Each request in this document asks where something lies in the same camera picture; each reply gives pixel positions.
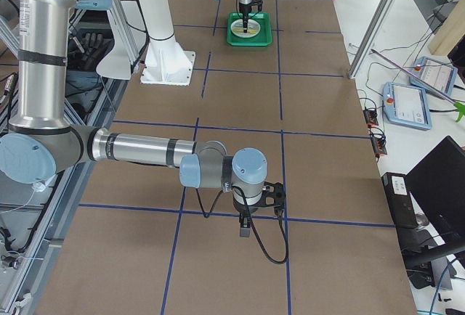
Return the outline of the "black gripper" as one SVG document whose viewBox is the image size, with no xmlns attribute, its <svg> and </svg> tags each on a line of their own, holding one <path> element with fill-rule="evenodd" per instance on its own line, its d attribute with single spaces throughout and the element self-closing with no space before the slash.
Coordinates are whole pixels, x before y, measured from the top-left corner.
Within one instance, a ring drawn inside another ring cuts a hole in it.
<svg viewBox="0 0 465 315">
<path fill-rule="evenodd" d="M 258 210 L 257 204 L 259 203 L 260 198 L 259 196 L 250 197 L 247 199 L 248 203 L 248 211 L 249 213 L 255 213 Z M 251 233 L 251 217 L 247 216 L 246 205 L 244 204 L 244 199 L 239 194 L 233 195 L 233 206 L 239 213 L 239 223 L 240 223 L 240 230 L 239 236 L 240 237 L 250 237 Z"/>
<path fill-rule="evenodd" d="M 249 14 L 251 13 L 251 3 L 240 3 L 240 13 L 243 19 L 243 32 L 248 33 L 248 19 Z"/>
</svg>

